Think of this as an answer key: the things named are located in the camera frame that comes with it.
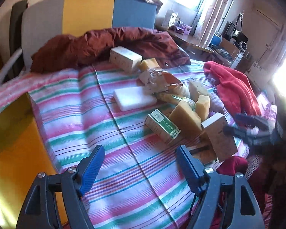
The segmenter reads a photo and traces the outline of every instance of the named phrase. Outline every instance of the blue rubber grip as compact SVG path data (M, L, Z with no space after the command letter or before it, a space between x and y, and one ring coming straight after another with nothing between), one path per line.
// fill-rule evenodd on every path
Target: blue rubber grip
M97 145L89 157L83 158L77 166L77 183L78 192L83 197L92 188L92 185L100 171L105 159L105 149L101 145Z
M181 167L190 190L200 197L206 190L206 184L203 177L203 164L200 160L193 158L183 145L176 149L176 154L177 163Z

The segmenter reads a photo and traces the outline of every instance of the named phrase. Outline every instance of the brown jacket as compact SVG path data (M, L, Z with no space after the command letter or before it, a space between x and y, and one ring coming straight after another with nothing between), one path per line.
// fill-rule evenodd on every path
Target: brown jacket
M97 61L108 60L110 49L123 46L143 56L156 58L160 67L191 64L167 32L139 27L119 27L86 32L78 38L58 35L50 39L32 56L32 72L55 72L81 68Z

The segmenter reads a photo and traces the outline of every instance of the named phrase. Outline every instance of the wooden table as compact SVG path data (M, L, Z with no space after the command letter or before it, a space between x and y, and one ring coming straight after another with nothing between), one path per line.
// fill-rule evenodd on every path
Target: wooden table
M199 46L198 45L199 44L199 40L194 38L193 36L176 33L173 30L166 29L166 28L163 28L163 27L160 27L160 26L155 26L155 28L157 30L159 30L159 31L167 31L170 34L170 36L172 36L173 39L181 40L185 46L191 46L191 47L193 47L195 49L198 49L198 50L201 50L201 51L204 51L204 52L208 52L208 53L213 53L214 52L210 47Z

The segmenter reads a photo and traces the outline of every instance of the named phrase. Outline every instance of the yellow sponge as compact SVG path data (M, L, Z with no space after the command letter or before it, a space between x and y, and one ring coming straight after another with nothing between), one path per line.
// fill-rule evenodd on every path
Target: yellow sponge
M209 116L210 111L210 97L207 95L200 95L195 104L195 112L200 117L201 121L205 121Z
M156 68L156 67L160 67L160 66L158 65L155 58L143 60L141 64L139 64L139 69L142 72L148 69L151 69L151 68Z
M186 138L197 137L201 133L201 119L185 101L180 101L168 118Z
M189 81L188 89L190 91L191 99L194 102L198 101L200 95L209 95L208 90L198 81Z

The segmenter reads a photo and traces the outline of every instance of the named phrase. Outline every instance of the metal bolt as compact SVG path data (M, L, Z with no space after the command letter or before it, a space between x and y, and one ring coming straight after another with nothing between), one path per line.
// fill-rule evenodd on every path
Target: metal bolt
M243 175L242 173L236 173L236 177L237 177L237 178L243 178L244 175Z
M212 168L210 168L210 167L205 168L204 171L209 173L209 174L214 172L214 170Z
M38 173L38 178L43 178L44 176L45 176L46 174L44 173L44 172L40 172L40 173Z
M68 169L68 172L69 173L74 173L76 171L76 168L75 167L70 167L69 169Z

